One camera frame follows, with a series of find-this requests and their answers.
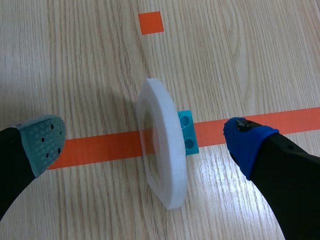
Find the orange tape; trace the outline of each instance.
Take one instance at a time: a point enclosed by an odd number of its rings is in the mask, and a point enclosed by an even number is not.
[[[281,134],[320,129],[320,107],[253,115],[245,118],[279,129]],[[227,119],[195,123],[194,129],[198,146],[205,147],[226,143],[223,136],[226,121]],[[141,156],[142,149],[138,131],[83,137],[66,140],[61,156],[49,169]]]
[[[138,14],[141,34],[155,34],[164,32],[161,14],[159,11]]]

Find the wood grain surface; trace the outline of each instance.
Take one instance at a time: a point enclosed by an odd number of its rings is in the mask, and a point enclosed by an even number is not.
[[[195,122],[319,107],[319,6],[0,0],[0,129],[56,114],[68,139],[136,130],[146,77],[159,78]],[[152,11],[164,32],[141,35],[138,14]],[[319,130],[289,137],[320,155]],[[48,170],[10,207],[0,239],[284,239],[225,144],[201,148],[187,169],[185,204],[174,210],[149,188],[141,158]]]

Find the white hexagonal foam object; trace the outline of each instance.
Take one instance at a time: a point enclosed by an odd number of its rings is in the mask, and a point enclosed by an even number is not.
[[[167,209],[187,192],[186,149],[175,104],[156,78],[147,78],[136,103],[146,179]]]

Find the table surface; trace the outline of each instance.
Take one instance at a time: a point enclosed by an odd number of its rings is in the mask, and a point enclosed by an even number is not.
[[[0,0],[0,129],[63,118],[68,139],[137,129],[145,78],[195,122],[319,107],[320,0]],[[139,13],[164,32],[142,35]],[[320,131],[290,139],[320,155]],[[0,239],[284,239],[225,144],[187,158],[185,204],[166,210],[140,157],[47,170]]]

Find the textured rubber pad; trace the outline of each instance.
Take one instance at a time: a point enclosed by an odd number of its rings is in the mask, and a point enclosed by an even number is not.
[[[62,152],[66,132],[64,121],[55,115],[45,115],[15,127],[20,131],[32,172],[38,178]]]

